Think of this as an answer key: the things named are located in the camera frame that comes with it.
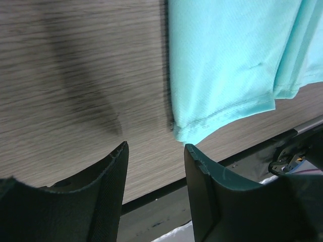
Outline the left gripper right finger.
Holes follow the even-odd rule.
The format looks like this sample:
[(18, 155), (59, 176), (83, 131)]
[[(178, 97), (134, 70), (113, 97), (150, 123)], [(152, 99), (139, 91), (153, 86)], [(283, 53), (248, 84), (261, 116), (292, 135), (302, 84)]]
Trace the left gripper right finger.
[(263, 185), (191, 144), (184, 161), (196, 241), (322, 241), (321, 175), (285, 175)]

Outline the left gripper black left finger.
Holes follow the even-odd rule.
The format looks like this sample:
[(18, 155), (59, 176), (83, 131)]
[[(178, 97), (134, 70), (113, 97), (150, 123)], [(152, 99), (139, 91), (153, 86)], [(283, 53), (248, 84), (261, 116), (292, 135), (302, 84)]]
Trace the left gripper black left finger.
[(116, 241), (129, 146), (51, 187), (1, 180), (1, 241)]

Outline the teal t shirt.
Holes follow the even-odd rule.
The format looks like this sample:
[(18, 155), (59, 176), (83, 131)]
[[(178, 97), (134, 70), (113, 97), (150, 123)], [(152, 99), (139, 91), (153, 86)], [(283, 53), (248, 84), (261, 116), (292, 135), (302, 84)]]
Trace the teal t shirt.
[(322, 1), (169, 1), (173, 134), (196, 145), (322, 81)]

